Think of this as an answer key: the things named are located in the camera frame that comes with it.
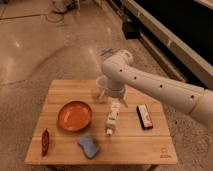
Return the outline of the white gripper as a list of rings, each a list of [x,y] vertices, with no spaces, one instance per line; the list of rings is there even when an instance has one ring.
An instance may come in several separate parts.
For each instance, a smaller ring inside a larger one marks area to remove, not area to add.
[[[123,83],[112,80],[105,75],[101,75],[96,79],[96,86],[100,90],[99,100],[105,100],[106,96],[121,98],[120,102],[126,108],[128,107],[126,97],[124,97],[125,86]]]

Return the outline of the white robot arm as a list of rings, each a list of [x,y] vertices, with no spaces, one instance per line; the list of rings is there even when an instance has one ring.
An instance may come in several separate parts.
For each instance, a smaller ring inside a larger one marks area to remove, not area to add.
[[[128,85],[189,115],[213,132],[213,90],[138,70],[133,55],[121,49],[101,64],[96,84],[112,98],[122,99]]]

